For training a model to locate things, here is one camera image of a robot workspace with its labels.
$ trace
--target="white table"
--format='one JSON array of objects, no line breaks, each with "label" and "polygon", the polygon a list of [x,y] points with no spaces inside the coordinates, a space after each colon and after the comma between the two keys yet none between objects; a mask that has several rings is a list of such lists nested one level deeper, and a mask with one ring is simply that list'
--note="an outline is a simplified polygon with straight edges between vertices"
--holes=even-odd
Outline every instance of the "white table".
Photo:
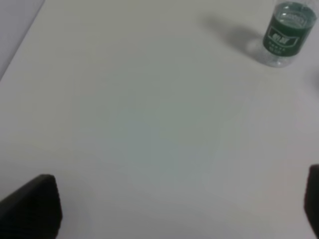
[{"label": "white table", "polygon": [[207,26],[263,33],[272,8],[47,0],[0,82],[0,196],[54,174],[59,239],[315,238],[318,27],[273,69]]}]

